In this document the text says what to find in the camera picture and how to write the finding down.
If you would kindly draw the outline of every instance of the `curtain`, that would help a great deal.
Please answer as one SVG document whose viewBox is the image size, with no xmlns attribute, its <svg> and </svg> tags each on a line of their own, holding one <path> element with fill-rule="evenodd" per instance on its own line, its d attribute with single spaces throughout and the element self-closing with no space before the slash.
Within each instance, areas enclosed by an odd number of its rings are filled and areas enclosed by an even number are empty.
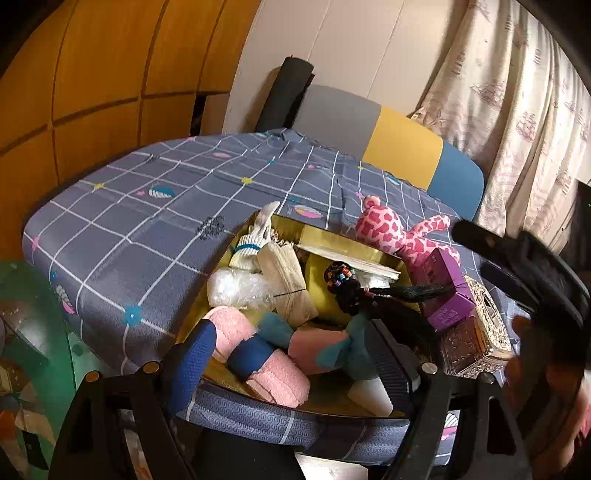
<svg viewBox="0 0 591 480">
<path fill-rule="evenodd" d="M 482 169 L 478 224 L 500 235 L 523 227 L 550 242 L 572 198 L 590 112 L 579 75 L 525 8 L 515 0 L 470 0 L 413 118 Z"/>
</svg>

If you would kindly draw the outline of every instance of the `metal jewelry box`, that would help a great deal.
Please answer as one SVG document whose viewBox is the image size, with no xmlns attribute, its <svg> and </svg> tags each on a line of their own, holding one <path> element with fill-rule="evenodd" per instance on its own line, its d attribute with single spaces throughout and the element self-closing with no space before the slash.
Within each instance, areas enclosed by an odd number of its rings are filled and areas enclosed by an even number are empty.
<svg viewBox="0 0 591 480">
<path fill-rule="evenodd" d="M 499 371 L 513 351 L 491 295 L 473 278 L 465 279 L 476 308 L 442 337 L 441 353 L 449 375 L 476 378 L 480 372 Z"/>
</svg>

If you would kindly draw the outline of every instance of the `purple box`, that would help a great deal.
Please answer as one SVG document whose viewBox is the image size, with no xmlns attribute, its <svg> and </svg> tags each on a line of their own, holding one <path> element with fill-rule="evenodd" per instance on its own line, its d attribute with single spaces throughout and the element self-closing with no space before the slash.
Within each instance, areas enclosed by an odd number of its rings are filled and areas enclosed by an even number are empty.
<svg viewBox="0 0 591 480">
<path fill-rule="evenodd" d="M 454 285 L 454 290 L 439 298 L 425 301 L 421 311 L 437 330 L 444 330 L 470 314 L 476 307 L 462 269 L 446 251 L 436 248 L 413 272 L 415 285 Z"/>
</svg>

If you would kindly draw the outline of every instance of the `yellow cushion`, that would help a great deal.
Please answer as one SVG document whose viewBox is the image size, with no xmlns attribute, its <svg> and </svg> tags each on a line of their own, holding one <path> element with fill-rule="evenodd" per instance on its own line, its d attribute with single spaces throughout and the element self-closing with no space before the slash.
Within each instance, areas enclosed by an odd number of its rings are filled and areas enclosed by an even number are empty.
<svg viewBox="0 0 591 480">
<path fill-rule="evenodd" d="M 383 106 L 363 161 L 427 190 L 442 149 L 436 134 Z"/>
</svg>

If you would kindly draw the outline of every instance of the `pink giraffe plush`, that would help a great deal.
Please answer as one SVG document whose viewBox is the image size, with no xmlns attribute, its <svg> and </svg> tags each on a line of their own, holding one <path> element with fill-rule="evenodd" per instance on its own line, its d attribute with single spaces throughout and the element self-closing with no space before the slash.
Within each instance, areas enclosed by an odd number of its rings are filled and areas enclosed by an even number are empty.
<svg viewBox="0 0 591 480">
<path fill-rule="evenodd" d="M 455 248 L 424 237 L 429 232 L 448 228 L 450 219 L 447 215 L 432 216 L 406 232 L 400 217 L 390 207 L 380 205 L 378 197 L 365 197 L 363 208 L 365 210 L 355 225 L 357 240 L 382 252 L 396 252 L 409 268 L 418 267 L 436 248 L 445 250 L 460 265 L 460 254 Z"/>
</svg>

